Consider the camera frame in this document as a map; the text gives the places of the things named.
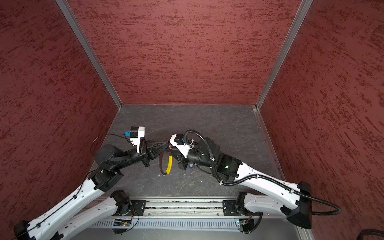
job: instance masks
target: gray floor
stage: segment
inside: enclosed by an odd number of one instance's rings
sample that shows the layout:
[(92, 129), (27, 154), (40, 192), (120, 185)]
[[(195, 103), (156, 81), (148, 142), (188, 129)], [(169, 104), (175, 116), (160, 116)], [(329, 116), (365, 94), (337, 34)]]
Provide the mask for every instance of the gray floor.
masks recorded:
[(293, 224), (288, 223), (285, 219), (263, 219), (258, 228), (251, 235), (244, 235), (240, 232), (217, 232), (217, 231), (182, 231), (182, 230), (165, 230), (165, 229), (132, 229), (122, 235), (112, 232), (111, 229), (94, 229), (88, 228), (72, 240), (295, 240), (300, 239), (297, 228)]
[[(276, 178), (281, 178), (274, 162), (269, 159), (260, 126), (251, 106), (207, 105), (125, 105), (110, 133), (122, 134), (131, 126), (145, 126), (146, 140), (169, 141), (172, 134), (188, 129), (199, 131), (221, 147), (222, 152)], [(109, 136), (105, 144), (113, 144), (126, 151), (131, 146), (123, 139)], [(168, 158), (164, 155), (163, 169)], [(212, 195), (236, 196), (239, 191), (257, 193), (244, 186), (224, 187), (213, 177), (194, 167), (186, 171), (173, 162), (170, 174), (160, 174), (158, 160), (145, 168), (142, 163), (122, 170), (124, 177), (113, 189), (122, 189), (131, 196)]]

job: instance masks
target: yellow handle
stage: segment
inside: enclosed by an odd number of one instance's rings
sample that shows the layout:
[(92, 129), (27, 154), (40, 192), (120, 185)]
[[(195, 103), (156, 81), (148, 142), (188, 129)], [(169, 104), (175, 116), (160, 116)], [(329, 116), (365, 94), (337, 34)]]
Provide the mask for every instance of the yellow handle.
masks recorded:
[(170, 169), (172, 168), (172, 156), (169, 156), (168, 158), (168, 168), (167, 168), (167, 174), (170, 173)]

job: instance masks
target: red wall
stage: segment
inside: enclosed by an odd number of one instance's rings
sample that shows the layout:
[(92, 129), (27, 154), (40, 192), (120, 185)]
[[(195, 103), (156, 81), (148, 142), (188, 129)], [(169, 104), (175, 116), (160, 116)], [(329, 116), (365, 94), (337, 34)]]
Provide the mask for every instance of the red wall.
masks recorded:
[(315, 0), (262, 106), (287, 180), (343, 209), (313, 217), (316, 239), (384, 230), (383, 12), (383, 1)]
[(89, 171), (117, 108), (55, 1), (0, 3), (0, 235), (53, 207)]
[(301, 0), (69, 0), (125, 104), (255, 104)]

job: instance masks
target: black cable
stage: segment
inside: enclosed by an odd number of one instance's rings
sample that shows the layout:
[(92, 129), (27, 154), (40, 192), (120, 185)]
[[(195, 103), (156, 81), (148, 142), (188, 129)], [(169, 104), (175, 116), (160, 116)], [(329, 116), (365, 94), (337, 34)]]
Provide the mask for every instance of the black cable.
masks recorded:
[(72, 199), (76, 199), (76, 198), (77, 198), (77, 195), (79, 194), (79, 192), (80, 192), (80, 190), (81, 190), (81, 188), (82, 188), (82, 186), (83, 186), (83, 183), (84, 183), (85, 179), (88, 177), (88, 175), (89, 175), (90, 173), (92, 173), (92, 172), (94, 172), (94, 171), (95, 171), (95, 170), (92, 170), (92, 171), (90, 171), (89, 173), (87, 173), (87, 174), (85, 175), (85, 178), (83, 179), (83, 181), (82, 181), (82, 183), (81, 183), (81, 185), (80, 185), (80, 187), (79, 187), (79, 190), (77, 191), (77, 193), (76, 193), (75, 195), (72, 196), (72, 198), (71, 198), (70, 200), (68, 200), (66, 203), (64, 203), (63, 205), (61, 205), (58, 209), (56, 209), (53, 213), (51, 213), (50, 215), (48, 215), (48, 216), (47, 216), (45, 219), (43, 219), (41, 222), (37, 223), (36, 226), (34, 226), (33, 228), (31, 228), (31, 229), (28, 230), (28, 231), (23, 232), (22, 234), (17, 235), (16, 237), (12, 238), (11, 240), (17, 239), (18, 237), (20, 237), (20, 236), (22, 236), (22, 235), (28, 233), (29, 231), (32, 231), (32, 230), (35, 229), (36, 227), (40, 227), (40, 226), (41, 226), (41, 223), (45, 222), (45, 220), (47, 220), (50, 216), (52, 216), (53, 214), (55, 214), (58, 210), (60, 210), (63, 206), (65, 206), (67, 203), (69, 203)]
[(122, 136), (120, 136), (120, 135), (113, 134), (113, 133), (105, 133), (105, 134), (101, 134), (100, 136), (98, 136), (97, 138), (95, 138), (95, 140), (93, 140), (91, 146), (89, 147), (89, 152), (91, 153), (92, 156), (95, 156), (95, 155), (93, 155), (93, 153), (92, 153), (92, 148), (93, 148), (93, 146), (94, 146), (95, 141), (96, 141), (99, 137), (106, 136), (106, 135), (113, 135), (113, 136), (116, 136), (116, 137), (121, 137), (121, 138), (127, 140), (127, 142), (132, 146), (131, 141), (130, 141), (130, 140), (127, 138), (127, 136), (125, 136), (125, 135), (124, 135), (124, 137), (122, 137)]
[(356, 240), (362, 240), (364, 236), (368, 236), (368, 235), (384, 237), (384, 232), (376, 229), (364, 229), (359, 233)]
[(262, 221), (262, 218), (263, 218), (263, 212), (260, 212), (260, 217), (259, 219), (257, 220), (257, 223), (255, 224), (255, 226), (252, 228), (252, 230), (250, 230), (248, 233), (251, 233), (253, 232), (260, 224), (260, 222)]
[(124, 232), (121, 232), (121, 233), (119, 233), (119, 234), (128, 232), (129, 230), (132, 230), (134, 227), (136, 227), (137, 223), (138, 223), (139, 220), (140, 220), (140, 215), (139, 215), (136, 211), (134, 211), (134, 213), (136, 213), (136, 214), (137, 214), (137, 217), (138, 217), (137, 222), (135, 223), (135, 225), (133, 225), (133, 227), (131, 227), (130, 229), (127, 229), (127, 230), (125, 230)]
[(201, 140), (204, 142), (204, 144), (205, 144), (206, 147), (207, 147), (207, 150), (208, 150), (208, 152), (209, 152), (209, 157), (210, 157), (211, 159), (213, 159), (213, 158), (214, 158), (214, 154), (213, 154), (213, 152), (212, 152), (211, 146), (209, 146), (209, 143), (204, 139), (203, 135), (201, 135), (198, 131), (193, 130), (193, 129), (189, 129), (189, 130), (185, 131), (185, 133), (184, 133), (184, 142), (185, 142), (187, 145), (190, 145), (190, 144), (191, 144), (191, 142), (188, 142), (188, 138), (187, 138), (188, 134), (190, 134), (190, 133), (195, 134), (196, 136), (198, 136), (199, 138), (201, 138)]
[(201, 168), (199, 167), (199, 165), (196, 165), (196, 167), (197, 167), (198, 169), (200, 169), (202, 172), (205, 172), (205, 173), (207, 173), (207, 174), (212, 174), (212, 172), (208, 172), (208, 171), (205, 171), (204, 169), (201, 169)]
[[(252, 178), (261, 178), (261, 179), (265, 179), (265, 180), (268, 180), (270, 182), (273, 182), (274, 184), (279, 185), (280, 187), (284, 188), (285, 190), (288, 190), (288, 191), (292, 191), (293, 190), (292, 188), (290, 188), (290, 187), (280, 183), (279, 181), (276, 181), (273, 178), (267, 177), (265, 175), (260, 175), (260, 174), (251, 174), (251, 175), (248, 175), (248, 176), (246, 176), (246, 177), (244, 177), (242, 179), (239, 179), (237, 181), (230, 182), (230, 183), (222, 182), (222, 180), (220, 180), (218, 175), (217, 175), (216, 165), (215, 164), (211, 164), (211, 168), (212, 168), (212, 174), (216, 178), (216, 180), (218, 182), (221, 182), (221, 185), (224, 185), (224, 186), (227, 186), (227, 187), (235, 186), (237, 184), (240, 184), (240, 183), (245, 182), (245, 181), (247, 181), (249, 179), (252, 179)], [(333, 211), (326, 211), (326, 212), (312, 212), (312, 215), (329, 216), (329, 215), (337, 215), (337, 214), (341, 213), (341, 208), (339, 206), (337, 206), (336, 204), (334, 204), (334, 203), (331, 203), (331, 202), (328, 202), (326, 200), (323, 200), (323, 199), (320, 199), (320, 198), (317, 198), (317, 197), (313, 197), (313, 196), (304, 194), (302, 192), (298, 192), (296, 190), (293, 190), (293, 193), (296, 194), (296, 195), (299, 195), (301, 197), (305, 197), (307, 199), (310, 199), (310, 200), (319, 202), (321, 204), (333, 207), (335, 209)]]
[[(132, 219), (133, 219), (133, 206), (132, 206), (132, 209), (130, 209), (130, 212), (132, 212), (132, 216), (131, 216), (131, 220), (130, 221), (132, 221)], [(121, 222), (126, 222), (126, 220), (124, 220), (124, 219), (119, 219), (119, 218), (116, 218), (115, 219), (115, 221), (121, 221)]]
[(132, 210), (130, 209), (129, 211), (126, 211), (126, 212), (117, 212), (117, 213), (115, 213), (115, 214), (113, 214), (113, 216), (115, 216), (115, 215), (119, 215), (119, 216), (127, 216), (127, 215), (121, 215), (122, 213), (124, 213), (124, 214), (127, 214), (128, 212), (132, 212)]

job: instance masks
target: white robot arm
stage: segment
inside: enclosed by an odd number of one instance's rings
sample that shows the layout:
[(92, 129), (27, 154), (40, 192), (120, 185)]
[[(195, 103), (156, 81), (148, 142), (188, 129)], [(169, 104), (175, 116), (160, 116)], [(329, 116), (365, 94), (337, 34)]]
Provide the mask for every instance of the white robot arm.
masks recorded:
[[(93, 223), (115, 214), (133, 214), (132, 202), (122, 191), (115, 191), (106, 200), (76, 215), (91, 201), (111, 189), (122, 177), (120, 169), (142, 162), (146, 167), (149, 161), (170, 149), (170, 154), (179, 161), (179, 168), (186, 169), (189, 164), (210, 167), (213, 177), (224, 186), (241, 184), (255, 189), (272, 198), (257, 198), (255, 195), (240, 192), (235, 211), (244, 216), (255, 212), (268, 212), (286, 216), (287, 219), (303, 228), (311, 228), (311, 200), (321, 199), (310, 196), (310, 186), (285, 182), (268, 176), (246, 163), (224, 154), (211, 139), (204, 138), (194, 130), (172, 135), (169, 142), (154, 142), (144, 139), (144, 127), (132, 127), (133, 148), (122, 151), (113, 145), (104, 145), (95, 155), (99, 167), (90, 172), (84, 182), (64, 200), (32, 221), (21, 221), (14, 227), (18, 240), (68, 240)], [(189, 142), (188, 134), (201, 138), (199, 143)], [(334, 215), (341, 209), (327, 201), (323, 204), (336, 208), (335, 211), (322, 212)]]

